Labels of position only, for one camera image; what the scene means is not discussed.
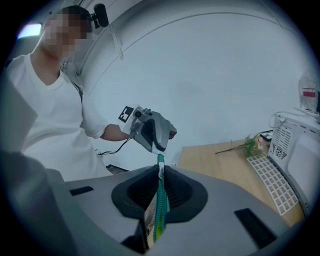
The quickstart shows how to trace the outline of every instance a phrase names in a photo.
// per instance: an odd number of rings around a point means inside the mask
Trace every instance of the white appliance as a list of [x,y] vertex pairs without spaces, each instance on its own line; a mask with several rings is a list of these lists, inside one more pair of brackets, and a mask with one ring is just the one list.
[[308,215],[320,192],[320,124],[312,116],[278,113],[268,157],[286,177]]

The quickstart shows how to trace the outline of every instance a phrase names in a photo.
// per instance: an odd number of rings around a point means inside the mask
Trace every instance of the wooden table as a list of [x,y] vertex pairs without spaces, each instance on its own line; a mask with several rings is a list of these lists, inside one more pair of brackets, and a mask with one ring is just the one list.
[[[243,142],[243,140],[233,141],[232,147],[241,145]],[[264,142],[263,145],[266,154],[269,150],[267,144]],[[237,184],[278,213],[266,186],[248,163],[242,149],[216,154],[216,152],[228,150],[230,146],[231,142],[184,147],[179,168]],[[282,218],[290,227],[303,220],[304,213],[301,205],[297,203]]]

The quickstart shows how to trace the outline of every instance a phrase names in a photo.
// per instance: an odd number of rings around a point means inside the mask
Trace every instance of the plastic bag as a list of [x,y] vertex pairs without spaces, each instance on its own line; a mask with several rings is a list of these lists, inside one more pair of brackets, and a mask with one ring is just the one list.
[[318,105],[317,75],[307,69],[298,82],[300,109],[316,111]]

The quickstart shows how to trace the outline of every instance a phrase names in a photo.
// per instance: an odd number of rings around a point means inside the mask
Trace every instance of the white wall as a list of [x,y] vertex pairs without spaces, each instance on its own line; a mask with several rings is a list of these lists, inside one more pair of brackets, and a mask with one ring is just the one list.
[[[126,12],[114,23],[124,60],[105,33],[83,67],[85,89],[110,122],[117,123],[126,104],[138,103],[175,125],[167,162],[178,163],[182,147],[267,130],[274,112],[299,106],[298,80],[311,65],[303,41],[255,1],[229,3],[132,8],[134,16]],[[121,145],[92,143],[100,151]],[[129,170],[156,163],[135,141],[104,158]]]

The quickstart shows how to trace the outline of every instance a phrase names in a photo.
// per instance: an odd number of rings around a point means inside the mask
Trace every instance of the person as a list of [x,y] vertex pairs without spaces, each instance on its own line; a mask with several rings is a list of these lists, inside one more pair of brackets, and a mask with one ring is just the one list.
[[91,32],[86,9],[63,8],[43,26],[34,51],[13,59],[6,68],[15,88],[37,113],[22,152],[45,168],[60,171],[65,181],[111,175],[88,137],[113,142],[129,137],[102,118],[88,95],[60,70],[62,60]]

